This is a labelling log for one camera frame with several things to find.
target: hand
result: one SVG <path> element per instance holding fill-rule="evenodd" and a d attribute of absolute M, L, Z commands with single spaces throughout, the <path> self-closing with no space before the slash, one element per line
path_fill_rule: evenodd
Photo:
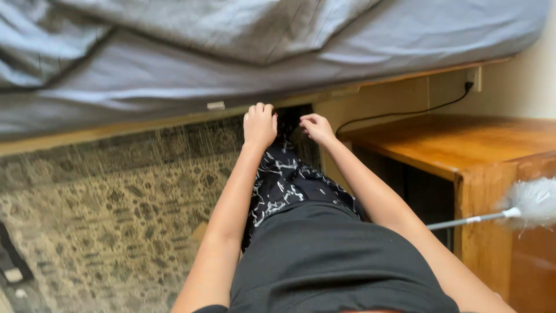
<path fill-rule="evenodd" d="M 326 145 L 336 140 L 332 127 L 330 127 L 326 118 L 313 113 L 300 117 L 300 120 L 299 126 L 305 128 L 303 132 L 318 144 Z"/>
<path fill-rule="evenodd" d="M 271 104 L 261 102 L 249 107 L 244 116 L 244 145 L 264 151 L 272 144 L 278 126 L 278 115 L 272 115 L 273 108 Z"/>

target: person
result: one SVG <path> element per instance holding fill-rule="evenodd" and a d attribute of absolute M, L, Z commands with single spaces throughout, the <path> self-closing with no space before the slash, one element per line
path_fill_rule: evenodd
<path fill-rule="evenodd" d="M 515 313 L 337 140 L 326 118 L 305 115 L 300 126 L 357 198 L 287 146 L 271 145 L 272 110 L 258 103 L 244 116 L 245 143 L 172 313 Z"/>

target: black shirt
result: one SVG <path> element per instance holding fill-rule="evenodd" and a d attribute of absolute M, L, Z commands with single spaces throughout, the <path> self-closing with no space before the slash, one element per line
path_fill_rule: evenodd
<path fill-rule="evenodd" d="M 230 309 L 196 313 L 459 312 L 405 238 L 326 202 L 304 201 L 257 229 L 238 264 Z"/>

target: bed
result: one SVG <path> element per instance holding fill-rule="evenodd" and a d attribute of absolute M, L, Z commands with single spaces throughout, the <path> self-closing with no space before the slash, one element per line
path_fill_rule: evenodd
<path fill-rule="evenodd" d="M 48 88 L 0 94 L 0 141 L 145 121 L 344 84 L 498 60 L 540 36 L 548 0 L 378 3 L 312 53 L 266 66 L 172 47 L 118 29 Z"/>

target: patterned rug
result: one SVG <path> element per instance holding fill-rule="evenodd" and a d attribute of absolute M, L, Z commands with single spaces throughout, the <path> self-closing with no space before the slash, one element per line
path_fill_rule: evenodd
<path fill-rule="evenodd" d="M 0 158 L 0 219 L 34 274 L 0 282 L 16 312 L 169 312 L 242 141 L 234 117 Z"/>

